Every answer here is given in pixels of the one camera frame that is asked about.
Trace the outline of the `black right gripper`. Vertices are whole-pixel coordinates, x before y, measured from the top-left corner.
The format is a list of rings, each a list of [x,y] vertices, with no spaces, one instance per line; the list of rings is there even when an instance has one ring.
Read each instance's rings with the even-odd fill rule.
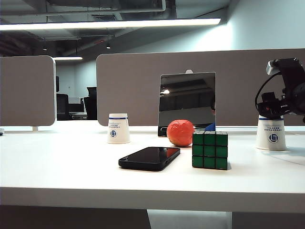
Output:
[[[295,114],[305,113],[305,70],[297,58],[279,60],[279,70],[285,89],[285,103],[278,101],[274,92],[261,95],[258,104],[259,115],[263,117],[280,117],[290,111]]]

